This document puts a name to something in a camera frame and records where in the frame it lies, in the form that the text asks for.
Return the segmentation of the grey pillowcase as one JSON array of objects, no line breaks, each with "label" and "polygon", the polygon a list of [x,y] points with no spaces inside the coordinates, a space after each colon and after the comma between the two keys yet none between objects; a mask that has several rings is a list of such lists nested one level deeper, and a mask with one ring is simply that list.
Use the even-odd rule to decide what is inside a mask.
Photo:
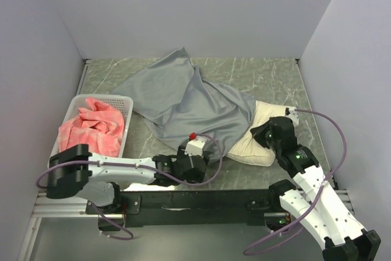
[{"label": "grey pillowcase", "polygon": [[214,138],[211,159],[227,155],[253,122],[255,98],[202,78],[184,48],[146,66],[120,83],[113,95],[133,99],[133,109],[163,144],[177,149],[191,133]]}]

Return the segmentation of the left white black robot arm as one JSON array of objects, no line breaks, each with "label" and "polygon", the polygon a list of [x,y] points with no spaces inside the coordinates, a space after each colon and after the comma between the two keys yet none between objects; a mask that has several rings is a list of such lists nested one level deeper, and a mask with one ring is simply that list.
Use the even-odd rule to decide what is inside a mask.
[{"label": "left white black robot arm", "polygon": [[176,155],[155,155],[132,159],[90,152],[87,144],[78,144],[49,159],[46,196],[49,199],[80,197],[115,213],[122,206],[120,183],[153,186],[200,185],[210,153],[196,148],[178,148]]}]

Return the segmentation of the beige pillow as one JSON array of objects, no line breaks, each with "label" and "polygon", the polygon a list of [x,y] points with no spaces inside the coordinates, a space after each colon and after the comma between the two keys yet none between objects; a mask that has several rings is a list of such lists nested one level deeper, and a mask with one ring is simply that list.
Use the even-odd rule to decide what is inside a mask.
[{"label": "beige pillow", "polygon": [[268,167],[275,160],[275,154],[271,149],[267,149],[258,144],[250,133],[250,129],[259,127],[266,123],[271,117],[285,116],[285,108],[289,106],[273,105],[262,101],[255,102],[255,110],[252,122],[245,134],[230,149],[226,157],[239,163],[252,166]]}]

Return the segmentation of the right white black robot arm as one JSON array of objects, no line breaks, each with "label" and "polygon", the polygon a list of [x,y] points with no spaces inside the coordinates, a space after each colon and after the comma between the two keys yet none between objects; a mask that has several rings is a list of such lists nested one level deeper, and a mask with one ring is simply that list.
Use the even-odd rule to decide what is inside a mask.
[{"label": "right white black robot arm", "polygon": [[288,117],[272,117],[251,129],[262,147],[275,153],[289,180],[269,187],[268,204],[285,210],[319,244],[324,260],[374,260],[381,244],[375,230],[367,230],[331,187],[312,151],[298,143]]}]

